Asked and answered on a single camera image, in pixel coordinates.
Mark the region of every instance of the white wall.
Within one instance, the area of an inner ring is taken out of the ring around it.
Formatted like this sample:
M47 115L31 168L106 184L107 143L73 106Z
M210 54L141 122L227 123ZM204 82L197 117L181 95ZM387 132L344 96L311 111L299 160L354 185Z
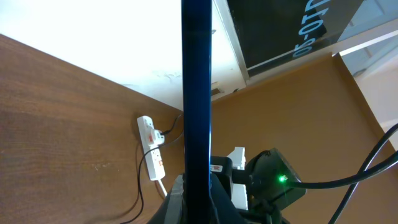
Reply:
M370 74L355 78L384 131L398 123L398 55ZM398 133L390 138L398 150Z
M397 0L364 0L339 41L397 18Z
M246 84L213 28L218 98ZM181 0L0 0L0 33L182 110Z

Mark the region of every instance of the white power strip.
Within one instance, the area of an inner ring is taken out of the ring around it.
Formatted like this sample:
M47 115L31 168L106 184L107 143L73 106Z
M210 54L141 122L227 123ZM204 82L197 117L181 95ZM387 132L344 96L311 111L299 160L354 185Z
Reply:
M155 130L152 119L148 116L137 118L139 135L141 136L144 153L164 143L164 136ZM160 151L153 150L145 156L150 180L160 180L165 176L164 166Z

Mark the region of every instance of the power cord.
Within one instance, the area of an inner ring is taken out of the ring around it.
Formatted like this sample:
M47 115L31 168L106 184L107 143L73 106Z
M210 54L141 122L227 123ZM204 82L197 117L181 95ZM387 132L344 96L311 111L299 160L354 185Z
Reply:
M381 138L381 141L383 142L383 139L387 141L392 134L394 134L394 130L397 129L397 125L394 125L386 134L383 135ZM377 144L376 147L378 150L383 146L384 144ZM359 181L366 180L368 178L371 178L377 174L380 174L381 172L387 170L388 168L392 167L398 162L398 151L393 153L390 157L388 157L386 160L380 162L378 165L375 165L374 167L360 172L358 174L352 175L351 177L346 177L344 179L340 180L333 180L329 182L319 182L319 183L302 183L302 182L289 182L286 181L283 184L289 186L289 187L295 187L295 188L303 188L303 189L331 189L335 187L342 187L342 186L347 186L351 184L356 184Z
M162 180L157 180L157 183L159 184L160 188L163 191L164 197L166 198L167 197L167 191L166 191L166 188L164 187L164 185L162 183Z
M139 217L139 215L141 215L141 213L142 213L142 211L143 211L143 209L144 209L144 197L142 196L140 176L141 176L141 165L142 165L142 162L143 162L144 159L145 159L145 156L148 155L148 153L152 152L153 150L156 150L156 149L159 149L159 150L160 150L161 147L168 146L168 145L172 144L173 142L179 140L183 133L184 133L184 131L182 131L181 134L180 134L180 136L179 136L178 138L174 139L173 141L170 141L170 142L167 143L167 144L159 145L158 147L153 148L153 149L147 151L147 152L142 156L142 159L141 159L141 161L140 161L140 163L139 163L139 166L138 166L138 176L137 176L138 192L139 192L139 195L140 195L140 198L141 198L141 209L139 210L138 214L137 214L133 219L131 219L131 220L129 220L129 221L126 221L126 222L122 222L122 223L120 223L120 224L128 224L128 223L133 222L134 220L136 220L136 219Z
M380 139L380 141L374 146L374 148L372 149L372 151L369 153L369 155L367 156L367 158L365 159L365 161L363 162L361 168L359 168L358 173L362 173L364 172L369 165L372 163L373 159L375 158L375 156L378 154L378 152L382 149L382 147L385 145L385 143L388 141L388 139L398 130L398 124L394 125L392 128L390 128L390 130L388 130L385 135L383 135L383 137ZM347 190L347 193L344 195L343 200L340 202L337 210L335 211L335 213L333 214L333 216L331 217L329 224L334 224L338 217L340 216L341 212L343 211L343 209L345 208L345 206L347 205L349 199L351 198L352 194L355 191L355 188L358 186L358 183L356 184L351 184L350 187Z
M174 126L175 126L175 123L181 118L182 115L183 115L183 113L180 114L178 117L176 117L175 120L174 120L174 123L173 123L172 128L170 128L170 129L167 130L167 131L163 131L163 132L161 133L161 135L165 136L166 134L168 134L168 133L170 133L171 131L173 131Z

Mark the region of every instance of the black sign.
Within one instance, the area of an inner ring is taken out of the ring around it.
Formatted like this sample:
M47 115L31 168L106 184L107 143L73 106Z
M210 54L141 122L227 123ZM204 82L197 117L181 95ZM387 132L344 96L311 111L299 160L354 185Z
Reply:
M249 76L336 43L362 1L228 0Z

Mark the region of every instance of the white ceiling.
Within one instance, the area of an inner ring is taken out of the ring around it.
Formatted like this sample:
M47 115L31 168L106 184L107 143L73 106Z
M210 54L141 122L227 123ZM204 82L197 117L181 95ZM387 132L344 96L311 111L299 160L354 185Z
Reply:
M213 6L212 82L246 86ZM182 110L181 0L0 0L0 33Z

